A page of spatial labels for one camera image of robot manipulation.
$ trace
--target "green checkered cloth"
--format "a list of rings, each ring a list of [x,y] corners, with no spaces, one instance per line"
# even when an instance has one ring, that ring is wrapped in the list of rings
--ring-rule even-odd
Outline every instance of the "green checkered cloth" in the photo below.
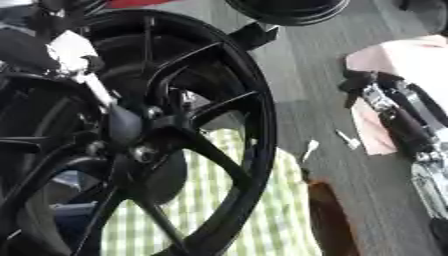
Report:
[[[218,130],[209,140],[237,163],[244,144],[239,133]],[[184,234],[207,220],[229,192],[232,181],[213,162],[185,151],[188,179],[179,195],[162,208]],[[243,230],[225,255],[322,255],[311,231],[308,188],[294,156],[278,149],[266,190]],[[102,255],[152,255],[170,241],[143,210],[123,202],[103,229]]]

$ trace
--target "bolt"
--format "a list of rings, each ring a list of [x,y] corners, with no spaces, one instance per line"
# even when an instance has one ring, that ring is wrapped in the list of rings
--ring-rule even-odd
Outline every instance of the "bolt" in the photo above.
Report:
[[[159,107],[150,107],[147,110],[147,114],[149,119],[154,119],[161,116],[163,114],[163,111]]]
[[[148,146],[139,146],[134,148],[132,151],[132,155],[134,156],[135,160],[137,160],[140,163],[148,163],[153,159],[155,151],[148,147]]]
[[[105,148],[106,146],[104,145],[104,142],[95,141],[89,146],[87,146],[87,154],[90,156],[96,156],[99,153],[101,153],[101,151],[103,151]]]

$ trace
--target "floor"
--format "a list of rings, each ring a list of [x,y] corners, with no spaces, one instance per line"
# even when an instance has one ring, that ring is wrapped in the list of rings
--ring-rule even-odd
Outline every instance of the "floor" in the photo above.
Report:
[[[314,178],[334,186],[365,256],[440,255],[410,184],[409,163],[397,155],[350,151],[334,134],[338,128],[355,135],[344,95],[337,90],[343,80],[341,59],[372,44],[438,31],[445,19],[443,5],[421,2],[402,12],[393,0],[353,0],[338,17],[282,28],[279,40],[253,52],[276,100],[279,146],[300,156],[310,138],[321,142],[306,167]],[[223,0],[183,0],[157,8],[194,16],[226,32],[249,20]]]

